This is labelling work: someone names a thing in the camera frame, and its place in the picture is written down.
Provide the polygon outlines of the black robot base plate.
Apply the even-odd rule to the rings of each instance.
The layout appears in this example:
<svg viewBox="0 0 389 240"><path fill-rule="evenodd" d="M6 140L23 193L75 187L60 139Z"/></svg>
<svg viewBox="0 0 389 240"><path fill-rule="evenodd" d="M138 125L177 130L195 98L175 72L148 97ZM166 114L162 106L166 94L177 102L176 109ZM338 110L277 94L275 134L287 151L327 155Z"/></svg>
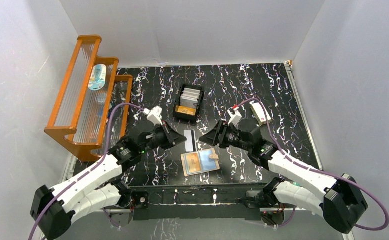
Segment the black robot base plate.
<svg viewBox="0 0 389 240"><path fill-rule="evenodd" d="M133 186L135 202L109 206L112 214L129 214L133 221L156 219L243 219L280 224L293 211L287 203L265 203L257 194L263 183Z"/></svg>

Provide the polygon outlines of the tan blue card holder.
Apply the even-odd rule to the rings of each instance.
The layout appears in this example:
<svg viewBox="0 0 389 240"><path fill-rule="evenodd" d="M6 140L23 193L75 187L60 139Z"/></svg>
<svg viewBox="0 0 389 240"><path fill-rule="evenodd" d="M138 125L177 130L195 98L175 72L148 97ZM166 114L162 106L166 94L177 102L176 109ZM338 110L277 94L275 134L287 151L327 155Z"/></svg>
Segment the tan blue card holder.
<svg viewBox="0 0 389 240"><path fill-rule="evenodd" d="M201 164L201 171L189 174L187 172L187 163L186 163L186 154L190 153L197 153L199 155L199 160ZM216 153L216 150L211 148L211 149L204 149L196 152L189 152L189 153L184 153L181 155L181 161L182 161L182 167L183 167L183 172L184 176L193 176L197 174L203 174L207 172L212 172L212 171L217 171L220 169L220 164L219 164L219 156Z"/></svg>

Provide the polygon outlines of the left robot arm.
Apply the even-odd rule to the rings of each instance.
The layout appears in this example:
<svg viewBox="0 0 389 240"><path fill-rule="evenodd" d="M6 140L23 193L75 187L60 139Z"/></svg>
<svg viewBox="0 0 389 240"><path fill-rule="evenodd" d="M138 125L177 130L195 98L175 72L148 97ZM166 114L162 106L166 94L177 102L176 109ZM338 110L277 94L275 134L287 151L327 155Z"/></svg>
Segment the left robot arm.
<svg viewBox="0 0 389 240"><path fill-rule="evenodd" d="M42 185L35 193L30 216L47 240L61 237L77 220L110 206L126 208L133 191L117 178L137 165L150 150L171 149L187 138L166 121L144 123L132 129L100 160L79 174L53 187Z"/></svg>

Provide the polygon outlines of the white magnetic stripe card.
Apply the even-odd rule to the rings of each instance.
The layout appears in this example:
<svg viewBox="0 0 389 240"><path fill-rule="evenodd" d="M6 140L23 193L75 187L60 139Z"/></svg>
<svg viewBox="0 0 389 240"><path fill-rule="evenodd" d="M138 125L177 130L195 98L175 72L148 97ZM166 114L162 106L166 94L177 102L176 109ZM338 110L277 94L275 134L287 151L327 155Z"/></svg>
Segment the white magnetic stripe card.
<svg viewBox="0 0 389 240"><path fill-rule="evenodd" d="M186 137L185 141L185 150L187 153L196 152L197 144L195 132L193 130L184 130L184 136Z"/></svg>

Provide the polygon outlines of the black plastic card bin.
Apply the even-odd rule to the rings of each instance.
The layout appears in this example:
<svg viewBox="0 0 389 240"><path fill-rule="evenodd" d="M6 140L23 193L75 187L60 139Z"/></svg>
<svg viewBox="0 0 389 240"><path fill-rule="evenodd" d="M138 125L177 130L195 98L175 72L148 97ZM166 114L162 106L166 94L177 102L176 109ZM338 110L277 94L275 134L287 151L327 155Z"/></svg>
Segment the black plastic card bin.
<svg viewBox="0 0 389 240"><path fill-rule="evenodd" d="M199 98L198 102L195 102L194 99L192 99L192 98L183 97L182 93L183 93L184 88L200 90L201 93L200 93L200 98ZM201 110L201 105L203 102L204 95L205 95L205 89L203 86L192 85L192 84L182 84L180 89L179 89L179 92L177 94L176 100L174 101L172 116L174 118L181 120L181 121L184 121L184 122L189 122L189 123L196 122L198 117L200 116L200 110ZM177 113L176 112L177 106L184 106L184 107L196 109L196 115L190 116L190 115Z"/></svg>

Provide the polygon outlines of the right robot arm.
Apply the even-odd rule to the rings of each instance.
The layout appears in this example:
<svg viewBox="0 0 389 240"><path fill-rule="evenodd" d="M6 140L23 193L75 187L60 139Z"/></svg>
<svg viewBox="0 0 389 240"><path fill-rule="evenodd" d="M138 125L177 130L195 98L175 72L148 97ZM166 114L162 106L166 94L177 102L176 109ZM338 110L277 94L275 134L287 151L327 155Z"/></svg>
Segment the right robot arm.
<svg viewBox="0 0 389 240"><path fill-rule="evenodd" d="M342 234L350 233L368 209L353 177L344 174L338 179L317 173L311 165L281 152L248 120L242 120L238 126L220 120L199 140L222 149L235 147L247 151L255 165L284 177L275 177L262 190L247 191L240 202L248 208L297 206L319 215Z"/></svg>

